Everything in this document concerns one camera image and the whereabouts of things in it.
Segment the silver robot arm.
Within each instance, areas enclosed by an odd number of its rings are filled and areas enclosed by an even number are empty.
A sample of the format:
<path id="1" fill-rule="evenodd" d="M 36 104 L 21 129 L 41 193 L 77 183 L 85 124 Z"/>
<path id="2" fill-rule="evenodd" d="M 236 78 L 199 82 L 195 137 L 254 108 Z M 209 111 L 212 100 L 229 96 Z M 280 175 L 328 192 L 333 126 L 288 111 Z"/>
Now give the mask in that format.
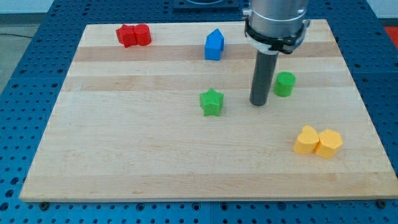
<path id="1" fill-rule="evenodd" d="M 291 54 L 304 40 L 308 0 L 250 0 L 243 9 L 244 35 L 262 54 Z"/>

